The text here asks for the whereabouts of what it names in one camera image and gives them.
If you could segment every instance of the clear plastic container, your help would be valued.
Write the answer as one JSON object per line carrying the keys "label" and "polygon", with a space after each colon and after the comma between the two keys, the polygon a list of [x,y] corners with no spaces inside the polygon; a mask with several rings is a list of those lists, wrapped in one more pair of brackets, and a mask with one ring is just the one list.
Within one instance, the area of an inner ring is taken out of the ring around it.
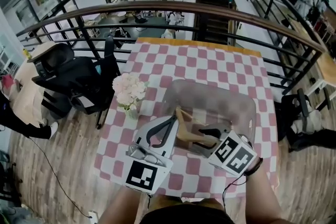
{"label": "clear plastic container", "polygon": [[[198,129],[204,125],[224,123],[254,144],[256,105],[245,94],[193,81],[174,80],[163,97],[161,115],[173,115],[177,106],[192,115],[193,120],[188,116],[184,116],[184,120],[188,131],[194,134],[203,135]],[[194,152],[191,144],[178,139],[175,146]]]}

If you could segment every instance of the black wristband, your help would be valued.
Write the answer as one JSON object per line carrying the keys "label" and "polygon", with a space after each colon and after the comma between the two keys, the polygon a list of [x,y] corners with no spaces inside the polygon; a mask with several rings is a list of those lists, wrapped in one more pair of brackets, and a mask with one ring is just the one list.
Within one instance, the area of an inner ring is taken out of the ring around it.
{"label": "black wristband", "polygon": [[250,176],[250,175],[254,174],[254,173],[259,169],[259,167],[261,166],[261,164],[263,163],[263,161],[264,161],[263,158],[259,158],[259,161],[258,161],[258,163],[256,164],[256,166],[253,167],[253,168],[252,168],[251,170],[249,170],[249,171],[245,171],[245,172],[243,173],[243,175],[244,175],[244,176]]}

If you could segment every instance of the checkered tablecloth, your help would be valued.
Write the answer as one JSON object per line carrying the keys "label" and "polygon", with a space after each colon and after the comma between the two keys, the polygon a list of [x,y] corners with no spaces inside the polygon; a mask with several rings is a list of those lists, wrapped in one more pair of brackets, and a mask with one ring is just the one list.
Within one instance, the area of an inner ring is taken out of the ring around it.
{"label": "checkered tablecloth", "polygon": [[[149,81],[137,120],[126,117],[113,98],[102,130],[95,172],[101,178],[118,182],[123,171],[123,156],[136,131],[146,122],[161,116],[161,104],[173,80],[189,79],[246,94],[256,103],[254,148],[264,158],[271,184],[277,184],[277,127],[274,103],[262,58],[194,46],[135,44],[124,72]],[[174,165],[158,193],[178,197],[221,198],[224,188],[236,178],[210,165],[202,156],[175,148]],[[226,197],[245,194],[245,184],[231,186]]]}

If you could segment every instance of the wooden handrail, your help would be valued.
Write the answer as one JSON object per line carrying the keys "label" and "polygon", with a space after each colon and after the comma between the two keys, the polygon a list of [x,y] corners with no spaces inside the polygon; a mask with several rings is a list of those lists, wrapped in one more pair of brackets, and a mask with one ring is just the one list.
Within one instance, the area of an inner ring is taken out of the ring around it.
{"label": "wooden handrail", "polygon": [[163,10],[163,11],[178,11],[186,13],[196,14],[209,14],[225,17],[231,20],[237,20],[239,22],[248,23],[254,26],[258,26],[273,32],[277,32],[283,36],[295,39],[298,42],[311,47],[315,51],[325,52],[324,47],[312,40],[306,39],[303,35],[285,27],[280,24],[275,24],[269,20],[244,13],[229,8],[223,8],[219,6],[201,4],[201,3],[188,3],[178,1],[134,1],[134,2],[122,2],[115,5],[99,5],[87,8],[81,8],[72,12],[64,13],[56,17],[43,20],[38,24],[27,27],[26,29],[18,32],[16,36],[21,36],[25,33],[38,30],[41,27],[52,24],[61,20],[71,19],[79,16],[120,12],[120,11],[133,11],[133,10]]}

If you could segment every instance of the wooden table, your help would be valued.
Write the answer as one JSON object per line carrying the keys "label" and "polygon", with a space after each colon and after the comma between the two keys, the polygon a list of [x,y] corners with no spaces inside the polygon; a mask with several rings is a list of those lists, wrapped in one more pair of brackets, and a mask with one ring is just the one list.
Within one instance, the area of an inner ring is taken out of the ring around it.
{"label": "wooden table", "polygon": [[[291,23],[296,32],[303,34],[307,39],[311,40],[307,31],[298,21],[291,19]],[[321,37],[316,32],[315,34],[316,37],[320,40],[320,43],[324,45],[324,42],[322,41]],[[323,89],[326,85],[330,85],[336,88],[336,63],[333,61],[329,53],[327,52],[323,53],[317,60],[316,66],[319,77],[318,79],[316,79],[316,82],[308,90],[305,91],[305,95],[307,96],[315,92],[316,89]],[[329,96],[329,99],[332,100],[335,97],[336,97],[336,90]]]}
{"label": "wooden table", "polygon": [[[46,42],[36,47],[31,54],[32,57],[38,56],[42,52],[54,46],[53,41]],[[35,65],[27,63],[27,59],[17,70],[14,79],[17,79],[22,85],[20,91],[16,90],[15,84],[12,85],[9,93],[10,105],[13,112],[25,124],[32,124],[39,127],[39,124],[44,124],[44,119],[41,113],[41,104],[44,96],[45,88],[38,86],[32,82],[32,78],[38,76]]]}
{"label": "wooden table", "polygon": [[[277,128],[275,108],[266,68],[259,52],[231,46],[161,38],[138,38],[124,72],[148,81],[140,116],[127,118],[113,98],[102,130],[94,171],[101,178],[121,183],[123,158],[135,132],[146,122],[161,116],[167,87],[173,80],[189,79],[198,83],[236,91],[250,96],[256,104],[254,148],[264,158],[270,182],[277,186]],[[157,193],[178,197],[221,198],[236,178],[210,165],[199,155],[174,148],[174,162]],[[226,197],[245,195],[245,185],[234,186]]]}

